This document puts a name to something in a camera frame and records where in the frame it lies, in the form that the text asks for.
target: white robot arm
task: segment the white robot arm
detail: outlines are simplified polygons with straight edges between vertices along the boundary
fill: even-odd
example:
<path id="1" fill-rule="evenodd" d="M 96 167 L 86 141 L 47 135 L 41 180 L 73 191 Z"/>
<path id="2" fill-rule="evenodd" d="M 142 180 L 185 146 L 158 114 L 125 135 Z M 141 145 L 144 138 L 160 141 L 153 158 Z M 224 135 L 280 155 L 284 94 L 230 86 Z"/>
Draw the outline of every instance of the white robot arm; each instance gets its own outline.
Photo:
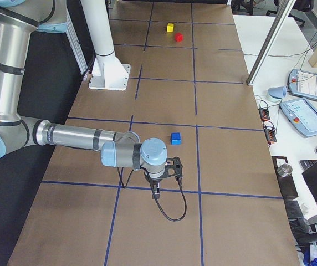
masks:
<path id="1" fill-rule="evenodd" d="M 120 79 L 128 78 L 129 74 L 126 70 L 122 71 L 124 66 L 115 57 L 104 0 L 81 2 L 96 53 L 99 71 L 96 83 L 110 88 L 118 87 L 113 73 L 123 74 Z M 98 17 L 101 17 L 104 26 L 95 26 Z M 134 132 L 52 124 L 48 120 L 18 115 L 19 93 L 31 32 L 65 32 L 66 22 L 65 0 L 0 0 L 0 158 L 30 145 L 62 145 L 100 151 L 105 166 L 142 169 L 156 202 L 162 179 L 175 176 L 181 189 L 180 159 L 167 158 L 166 145 L 160 139 L 151 138 L 140 143 Z M 109 70 L 112 74 L 104 76 Z"/>

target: keyboard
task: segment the keyboard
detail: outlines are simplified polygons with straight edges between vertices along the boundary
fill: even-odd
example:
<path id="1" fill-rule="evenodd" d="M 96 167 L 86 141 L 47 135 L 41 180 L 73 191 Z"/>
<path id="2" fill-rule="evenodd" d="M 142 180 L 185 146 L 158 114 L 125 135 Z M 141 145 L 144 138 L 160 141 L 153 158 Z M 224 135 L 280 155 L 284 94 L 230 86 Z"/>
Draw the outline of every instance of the keyboard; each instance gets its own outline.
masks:
<path id="1" fill-rule="evenodd" d="M 301 160 L 299 161 L 301 166 L 303 167 L 304 171 L 310 167 L 312 167 L 312 165 L 314 165 L 315 163 L 317 163 L 317 160 Z"/>

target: black panel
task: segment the black panel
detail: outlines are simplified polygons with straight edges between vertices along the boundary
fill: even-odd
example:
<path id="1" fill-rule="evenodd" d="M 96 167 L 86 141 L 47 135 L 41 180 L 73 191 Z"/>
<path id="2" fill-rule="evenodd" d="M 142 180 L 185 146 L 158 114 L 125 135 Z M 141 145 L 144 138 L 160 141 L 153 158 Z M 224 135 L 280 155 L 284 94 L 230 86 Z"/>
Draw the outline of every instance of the black panel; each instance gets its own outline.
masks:
<path id="1" fill-rule="evenodd" d="M 91 47 L 79 2 L 68 4 L 80 42 Z M 89 61 L 91 48 L 84 53 Z M 64 123 L 79 85 L 79 68 L 66 34 L 32 33 L 19 114 Z M 27 147 L 0 159 L 0 265 L 12 254 L 53 150 Z"/>

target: office chair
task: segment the office chair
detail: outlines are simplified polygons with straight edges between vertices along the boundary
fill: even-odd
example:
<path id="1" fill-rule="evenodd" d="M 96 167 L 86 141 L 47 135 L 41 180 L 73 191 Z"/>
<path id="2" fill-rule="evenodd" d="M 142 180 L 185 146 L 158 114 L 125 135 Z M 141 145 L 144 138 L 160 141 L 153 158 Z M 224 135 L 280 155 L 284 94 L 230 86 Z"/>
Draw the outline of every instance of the office chair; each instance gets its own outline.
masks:
<path id="1" fill-rule="evenodd" d="M 278 6 L 278 0 L 274 0 L 274 4 L 276 6 Z M 296 0 L 293 9 L 302 11 L 302 12 L 309 12 L 311 10 L 313 10 L 314 8 L 314 0 Z M 269 16 L 270 14 L 276 14 L 276 11 L 273 10 L 268 10 L 267 13 L 265 14 L 266 16 Z M 305 26 L 305 21 L 302 20 L 301 18 L 298 18 L 292 14 L 289 14 L 289 17 L 294 18 L 296 21 L 301 22 L 300 27 L 302 28 L 303 26 Z"/>

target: chair base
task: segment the chair base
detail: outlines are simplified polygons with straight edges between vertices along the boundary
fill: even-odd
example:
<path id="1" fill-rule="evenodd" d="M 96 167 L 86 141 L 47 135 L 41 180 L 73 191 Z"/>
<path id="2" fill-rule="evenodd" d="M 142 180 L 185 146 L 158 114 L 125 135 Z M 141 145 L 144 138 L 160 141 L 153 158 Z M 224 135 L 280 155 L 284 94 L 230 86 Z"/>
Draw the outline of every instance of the chair base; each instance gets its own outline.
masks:
<path id="1" fill-rule="evenodd" d="M 272 14 L 276 14 L 277 12 L 274 11 L 274 10 L 267 10 L 267 12 L 266 12 L 265 15 L 266 15 L 266 16 L 269 16 L 271 13 L 272 13 Z M 303 26 L 305 26 L 305 20 L 303 20 L 303 19 L 301 19 L 301 18 L 298 18 L 298 17 L 296 17 L 296 16 L 294 16 L 294 15 L 292 15 L 292 14 L 289 14 L 288 17 L 289 17 L 289 18 L 294 18 L 296 21 L 301 22 L 301 25 L 300 25 L 301 28 L 302 28 Z"/>

